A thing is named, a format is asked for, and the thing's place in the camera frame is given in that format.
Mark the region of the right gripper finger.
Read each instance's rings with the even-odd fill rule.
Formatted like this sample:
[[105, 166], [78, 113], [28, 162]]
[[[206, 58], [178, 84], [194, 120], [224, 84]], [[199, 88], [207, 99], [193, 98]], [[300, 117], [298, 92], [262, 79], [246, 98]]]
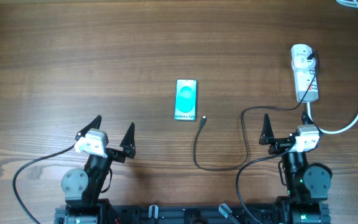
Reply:
[[269, 115], [265, 113], [264, 115], [264, 123], [262, 127], [262, 132], [260, 134], [259, 144], [260, 145], [268, 145], [274, 142], [274, 134], [272, 125], [270, 122]]
[[323, 132], [320, 130], [320, 128], [312, 121], [312, 119], [309, 117], [307, 111], [303, 111], [302, 112], [302, 116], [301, 116], [301, 120], [303, 122], [304, 125], [306, 124], [310, 124], [310, 125], [313, 125], [317, 128], [318, 132], [319, 132], [319, 135], [322, 136], [323, 135]]

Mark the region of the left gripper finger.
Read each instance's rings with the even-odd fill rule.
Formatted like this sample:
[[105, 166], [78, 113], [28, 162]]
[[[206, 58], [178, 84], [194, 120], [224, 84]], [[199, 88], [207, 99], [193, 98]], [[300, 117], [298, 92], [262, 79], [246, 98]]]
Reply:
[[131, 123], [129, 126], [126, 134], [124, 135], [120, 146], [123, 149], [123, 153], [126, 155], [126, 157], [129, 157], [131, 159], [135, 158], [135, 124]]
[[101, 115], [97, 115], [97, 117], [95, 117], [94, 120], [92, 120], [92, 122], [90, 122], [89, 124], [87, 124], [83, 129], [79, 130], [76, 134], [75, 140], [78, 141], [81, 137], [85, 137], [85, 134], [90, 130], [90, 129], [99, 129], [100, 125], [101, 125], [101, 121], [102, 121], [102, 116]]

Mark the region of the smartphone with cyan screen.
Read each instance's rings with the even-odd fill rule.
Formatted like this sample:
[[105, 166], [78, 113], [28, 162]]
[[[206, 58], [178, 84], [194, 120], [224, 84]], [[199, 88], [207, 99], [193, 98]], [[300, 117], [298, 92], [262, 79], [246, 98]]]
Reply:
[[194, 121], [196, 119], [197, 84], [196, 80], [177, 80], [174, 107], [175, 120]]

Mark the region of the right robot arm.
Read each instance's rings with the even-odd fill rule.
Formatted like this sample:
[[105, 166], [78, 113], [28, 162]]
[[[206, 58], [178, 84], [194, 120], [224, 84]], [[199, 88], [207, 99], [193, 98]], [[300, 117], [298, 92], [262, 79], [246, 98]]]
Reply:
[[276, 199], [275, 223], [331, 223], [324, 201], [328, 199], [332, 170], [322, 163], [310, 164], [306, 158], [318, 147], [323, 133], [305, 112], [302, 122], [289, 137], [276, 138], [268, 114], [264, 115], [259, 144], [269, 146], [269, 155], [281, 157], [278, 169], [288, 191], [286, 197]]

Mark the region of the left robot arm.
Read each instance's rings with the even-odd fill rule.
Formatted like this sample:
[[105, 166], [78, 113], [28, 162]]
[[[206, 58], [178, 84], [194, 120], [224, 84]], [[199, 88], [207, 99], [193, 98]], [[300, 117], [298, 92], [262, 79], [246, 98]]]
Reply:
[[89, 155], [84, 168], [71, 169], [62, 178], [61, 186], [65, 193], [66, 205], [55, 211], [55, 223], [120, 223], [119, 214], [108, 199], [100, 199], [107, 176], [112, 176], [113, 162], [125, 163], [127, 158], [135, 157], [135, 124], [131, 123], [120, 147], [122, 150], [108, 148], [108, 135], [100, 129], [102, 116], [76, 134], [74, 149]]

